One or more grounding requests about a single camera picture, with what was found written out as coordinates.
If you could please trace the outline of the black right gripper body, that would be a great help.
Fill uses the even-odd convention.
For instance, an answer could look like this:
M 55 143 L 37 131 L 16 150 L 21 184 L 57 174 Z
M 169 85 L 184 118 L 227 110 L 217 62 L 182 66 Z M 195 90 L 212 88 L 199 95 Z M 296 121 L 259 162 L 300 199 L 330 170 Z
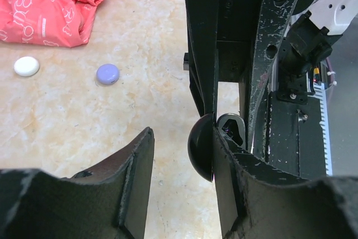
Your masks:
M 219 0 L 219 80 L 238 82 L 251 62 L 262 0 Z

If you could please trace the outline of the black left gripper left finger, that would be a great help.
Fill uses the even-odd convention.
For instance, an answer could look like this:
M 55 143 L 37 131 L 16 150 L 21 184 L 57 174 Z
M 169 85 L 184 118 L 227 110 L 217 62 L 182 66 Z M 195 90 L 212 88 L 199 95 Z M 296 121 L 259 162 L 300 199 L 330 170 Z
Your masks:
M 103 161 L 58 178 L 1 170 L 2 238 L 143 238 L 154 157 L 145 128 Z

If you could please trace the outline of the white round charging case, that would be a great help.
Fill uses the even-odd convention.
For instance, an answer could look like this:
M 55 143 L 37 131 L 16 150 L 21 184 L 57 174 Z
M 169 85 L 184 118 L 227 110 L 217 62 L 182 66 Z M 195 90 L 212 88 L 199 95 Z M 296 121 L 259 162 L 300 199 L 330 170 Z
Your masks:
M 21 57 L 13 65 L 14 71 L 21 77 L 31 77 L 40 69 L 40 63 L 37 59 L 30 56 Z

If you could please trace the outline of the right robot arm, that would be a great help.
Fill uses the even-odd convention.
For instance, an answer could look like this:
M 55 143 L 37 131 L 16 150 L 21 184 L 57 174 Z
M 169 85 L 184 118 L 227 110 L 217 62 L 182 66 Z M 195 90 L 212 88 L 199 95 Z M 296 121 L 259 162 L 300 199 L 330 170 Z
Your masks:
M 306 105 L 314 68 L 332 52 L 357 14 L 357 0 L 185 0 L 188 52 L 184 65 L 201 120 L 190 154 L 212 150 L 218 83 L 240 86 L 244 144 L 255 141 L 267 86 L 278 100 Z

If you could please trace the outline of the pink plastic bag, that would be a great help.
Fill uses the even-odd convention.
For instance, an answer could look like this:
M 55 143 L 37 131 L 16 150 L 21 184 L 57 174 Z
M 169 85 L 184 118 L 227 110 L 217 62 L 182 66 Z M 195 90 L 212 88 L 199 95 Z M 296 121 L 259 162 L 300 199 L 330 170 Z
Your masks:
M 1 0 L 1 41 L 73 48 L 89 42 L 104 0 Z

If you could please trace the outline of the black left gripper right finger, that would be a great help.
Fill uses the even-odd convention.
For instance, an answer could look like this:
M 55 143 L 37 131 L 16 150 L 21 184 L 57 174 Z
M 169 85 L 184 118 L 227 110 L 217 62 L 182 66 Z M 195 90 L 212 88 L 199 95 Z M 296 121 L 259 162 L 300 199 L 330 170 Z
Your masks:
M 224 238 L 356 238 L 357 178 L 305 180 L 213 131 L 214 179 Z

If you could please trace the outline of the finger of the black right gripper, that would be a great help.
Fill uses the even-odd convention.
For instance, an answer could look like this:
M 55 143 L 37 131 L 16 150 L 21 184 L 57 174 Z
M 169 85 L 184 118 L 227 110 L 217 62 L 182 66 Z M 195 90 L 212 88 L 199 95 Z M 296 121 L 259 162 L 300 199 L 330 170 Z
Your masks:
M 190 91 L 199 115 L 214 115 L 218 95 L 219 0 L 185 0 L 185 5 Z
M 246 89 L 246 144 L 252 151 L 259 106 L 297 0 L 260 0 Z

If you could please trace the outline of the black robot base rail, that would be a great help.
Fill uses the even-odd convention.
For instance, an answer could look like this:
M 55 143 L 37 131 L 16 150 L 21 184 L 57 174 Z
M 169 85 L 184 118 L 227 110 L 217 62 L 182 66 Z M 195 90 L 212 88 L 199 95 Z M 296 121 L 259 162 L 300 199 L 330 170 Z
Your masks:
M 306 104 L 264 92 L 251 152 L 269 165 L 304 179 L 332 176 L 326 92 L 315 86 Z

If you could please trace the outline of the black round charging case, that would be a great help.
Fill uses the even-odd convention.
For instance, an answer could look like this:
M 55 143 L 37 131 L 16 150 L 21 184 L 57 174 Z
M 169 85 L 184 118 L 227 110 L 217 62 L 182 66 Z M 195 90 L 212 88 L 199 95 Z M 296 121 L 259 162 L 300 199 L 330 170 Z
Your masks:
M 190 131 L 187 150 L 195 171 L 205 180 L 213 180 L 214 137 L 220 134 L 239 149 L 246 149 L 246 126 L 237 114 L 226 113 L 214 121 L 213 114 L 202 116 Z

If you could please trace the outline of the purple charging case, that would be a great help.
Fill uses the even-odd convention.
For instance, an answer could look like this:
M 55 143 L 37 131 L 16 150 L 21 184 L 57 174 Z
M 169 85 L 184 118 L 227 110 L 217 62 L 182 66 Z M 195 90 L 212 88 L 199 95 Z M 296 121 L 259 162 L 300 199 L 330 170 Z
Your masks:
M 119 77 L 118 67 L 109 63 L 101 65 L 96 72 L 96 79 L 103 85 L 112 85 L 118 81 Z

